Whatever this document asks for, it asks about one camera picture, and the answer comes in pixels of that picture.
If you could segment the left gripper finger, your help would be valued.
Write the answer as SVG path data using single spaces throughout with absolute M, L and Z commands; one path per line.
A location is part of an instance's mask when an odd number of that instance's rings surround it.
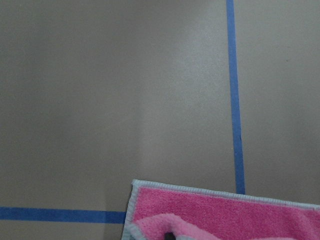
M 172 232 L 166 232 L 164 234 L 164 240 L 175 240 L 175 235 Z

